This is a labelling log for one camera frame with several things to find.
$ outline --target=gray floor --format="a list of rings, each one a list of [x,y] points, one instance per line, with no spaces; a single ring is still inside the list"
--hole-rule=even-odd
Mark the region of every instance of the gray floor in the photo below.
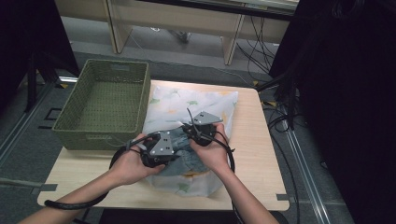
[[[251,77],[247,72],[248,60],[239,50],[235,51],[233,63],[224,65],[221,40],[218,36],[192,34],[189,43],[185,44],[166,30],[161,29],[159,32],[155,32],[148,27],[135,27],[132,32],[134,38],[129,39],[123,53],[114,54],[106,23],[70,18],[63,18],[63,21],[80,67],[88,58],[135,59],[150,61],[153,77],[158,79],[242,87],[251,87],[253,79],[262,81],[271,79],[252,64],[250,64],[249,71],[252,72],[254,78]],[[246,40],[238,40],[238,43],[243,49],[251,50]],[[276,45],[267,44],[267,46],[272,52],[276,52]],[[260,57],[257,53],[253,55],[257,58]],[[184,66],[173,65],[172,63],[181,63]],[[60,75],[67,76],[68,74],[65,71],[60,71]],[[34,118],[27,125],[21,139],[15,144],[7,160],[0,164],[1,178],[29,181],[27,185],[24,184],[23,186],[0,185],[0,223],[15,223],[39,209],[35,201],[37,197],[35,188],[32,185],[46,181],[62,144],[56,140],[56,136],[53,136],[50,130],[38,131],[37,127],[52,125],[52,121],[43,120],[43,118],[47,115],[49,108],[63,107],[64,100],[72,87],[71,85],[66,89],[54,88],[49,93],[35,112]],[[273,101],[273,92],[274,90],[264,91],[260,94],[260,97],[264,101]],[[19,94],[16,95],[7,110],[1,114],[0,142],[6,140],[7,134],[22,115],[25,93],[26,88],[21,85]],[[271,109],[274,108],[272,106],[264,106],[264,108],[269,109],[265,110],[268,122],[277,116],[276,113],[273,115],[274,111]],[[296,125],[295,132],[299,144],[315,180],[318,193],[326,206],[331,223],[353,223],[332,176],[319,165],[320,153],[315,141],[311,138],[304,118],[299,117],[296,122],[298,125]],[[274,144],[279,167],[290,197],[290,209],[282,213],[289,223],[297,222],[296,197],[290,180],[290,170],[287,168],[280,149],[283,149],[296,180],[301,213],[300,222],[319,223],[290,149],[287,136],[284,133],[278,133],[276,130],[272,131],[281,146],[279,148]],[[87,221],[97,223],[101,212],[102,210],[99,208],[92,209]]]

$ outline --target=left hand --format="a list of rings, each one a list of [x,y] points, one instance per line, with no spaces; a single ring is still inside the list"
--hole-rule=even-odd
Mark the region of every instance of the left hand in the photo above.
[[[141,133],[136,139],[144,136]],[[131,149],[140,152],[140,147],[138,146],[131,146]],[[109,170],[109,174],[113,176],[117,186],[131,185],[149,175],[158,174],[165,167],[165,165],[159,165],[154,168],[145,166],[136,151],[128,150],[123,153]]]

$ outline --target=right hand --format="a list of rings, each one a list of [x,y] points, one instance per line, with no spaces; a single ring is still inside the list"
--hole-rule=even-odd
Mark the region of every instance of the right hand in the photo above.
[[[223,134],[224,137],[227,137],[225,135],[224,125],[222,123],[214,123],[213,125],[216,127],[217,132]],[[219,133],[216,133],[215,138],[224,145],[227,145],[226,140]],[[212,141],[208,146],[202,147],[194,140],[190,139],[190,146],[197,153],[204,165],[209,169],[215,172],[219,169],[229,169],[227,152],[225,148],[223,148],[217,142]]]

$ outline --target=blue cloth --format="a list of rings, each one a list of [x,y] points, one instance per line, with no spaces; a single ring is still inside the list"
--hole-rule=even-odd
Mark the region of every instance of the blue cloth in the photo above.
[[[170,161],[157,175],[184,175],[188,171],[195,173],[209,171],[209,168],[201,162],[198,155],[190,147],[189,139],[181,127],[169,130],[168,132],[172,140],[173,150],[179,158]]]

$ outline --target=basket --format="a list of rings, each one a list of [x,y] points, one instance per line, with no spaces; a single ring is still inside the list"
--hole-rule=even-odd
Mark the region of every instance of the basket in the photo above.
[[[52,130],[72,150],[118,149],[142,132],[147,63],[88,60]]]

